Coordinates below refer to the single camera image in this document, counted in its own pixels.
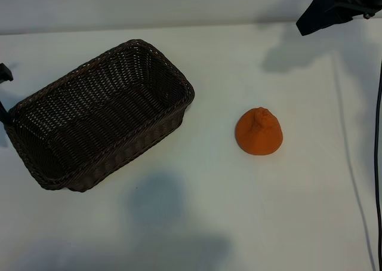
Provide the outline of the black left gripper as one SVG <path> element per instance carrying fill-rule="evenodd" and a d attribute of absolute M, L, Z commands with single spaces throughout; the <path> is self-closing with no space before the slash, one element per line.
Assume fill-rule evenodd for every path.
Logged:
<path fill-rule="evenodd" d="M 13 74 L 3 63 L 0 64 L 0 82 L 12 81 Z M 8 124 L 8 112 L 0 102 L 0 121 L 3 124 Z"/>

